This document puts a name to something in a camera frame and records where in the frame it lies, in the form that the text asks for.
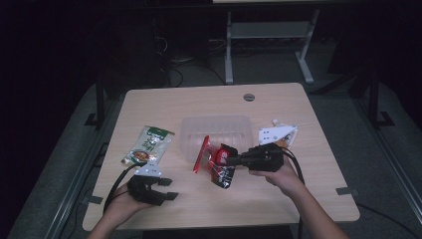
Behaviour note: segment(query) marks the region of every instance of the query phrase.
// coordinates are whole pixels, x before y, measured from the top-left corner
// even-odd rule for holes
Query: right hand
[[[276,172],[249,170],[249,173],[256,176],[265,176],[268,182],[278,186],[289,197],[292,197],[295,191],[304,187],[286,156],[284,156],[284,165]]]

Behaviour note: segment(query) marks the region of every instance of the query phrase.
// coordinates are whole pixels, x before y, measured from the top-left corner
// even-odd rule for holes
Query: white plastic part
[[[161,173],[161,170],[159,169],[158,162],[152,160],[152,161],[149,161],[143,167],[137,169],[134,172],[134,174],[142,175],[142,176],[160,177],[162,173]]]
[[[289,133],[287,136],[285,136],[286,143],[288,144],[288,148],[290,148],[295,141],[296,135],[298,134],[298,129],[296,128],[291,133]]]
[[[288,136],[291,132],[297,129],[296,126],[291,125],[283,125],[283,126],[276,126],[276,127],[263,127],[259,131],[259,144],[267,144],[271,142],[278,141],[286,136]]]

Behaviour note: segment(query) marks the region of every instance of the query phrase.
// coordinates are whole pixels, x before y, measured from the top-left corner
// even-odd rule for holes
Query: wooden table
[[[246,102],[245,94],[255,100]],[[93,196],[102,204],[90,203],[83,226],[92,230],[102,216],[104,202],[118,176],[126,169],[120,160],[134,146],[145,125],[174,131],[176,136],[159,166],[163,177],[173,179],[169,187],[174,201],[148,208],[130,218],[119,229],[187,229],[290,224],[299,221],[290,200],[264,178],[252,176],[238,166],[232,185],[222,189],[207,173],[195,174],[193,163],[180,150],[181,122],[194,116],[247,116],[254,142],[261,127],[272,120],[296,124],[299,133],[291,151],[302,168],[307,187],[328,215],[337,222],[355,221],[359,212],[350,194],[338,195],[347,187],[310,101],[300,84],[268,84],[181,89],[135,90],[127,93],[118,117]],[[123,182],[132,176],[130,172]]]

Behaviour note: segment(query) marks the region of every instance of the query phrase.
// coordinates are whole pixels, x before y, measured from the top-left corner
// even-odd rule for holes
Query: clear plastic container
[[[182,120],[180,150],[194,163],[206,135],[210,140],[236,148],[239,153],[253,147],[251,121],[246,116],[190,117]]]

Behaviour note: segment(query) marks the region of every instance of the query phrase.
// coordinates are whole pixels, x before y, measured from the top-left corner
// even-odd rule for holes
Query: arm
[[[278,186],[292,199],[313,238],[348,238],[299,180],[290,161],[286,157],[284,161],[284,165],[277,172],[251,170],[250,173],[265,176],[268,182]]]
[[[117,189],[114,199],[105,214],[94,227],[88,239],[109,238],[120,224],[127,221],[136,212],[152,205],[135,201],[128,193],[126,184]]]

